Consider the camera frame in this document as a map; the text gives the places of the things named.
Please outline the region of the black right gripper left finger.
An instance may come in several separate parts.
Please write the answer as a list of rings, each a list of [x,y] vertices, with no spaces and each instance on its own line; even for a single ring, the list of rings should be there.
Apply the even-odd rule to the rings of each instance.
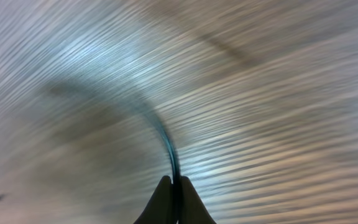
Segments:
[[[163,176],[155,188],[144,211],[134,224],[172,224],[173,185],[171,178]]]

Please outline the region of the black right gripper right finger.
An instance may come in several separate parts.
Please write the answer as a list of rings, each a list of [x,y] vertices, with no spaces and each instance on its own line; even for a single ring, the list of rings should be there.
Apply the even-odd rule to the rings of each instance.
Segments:
[[[180,224],[216,224],[188,177],[181,177],[183,202]]]

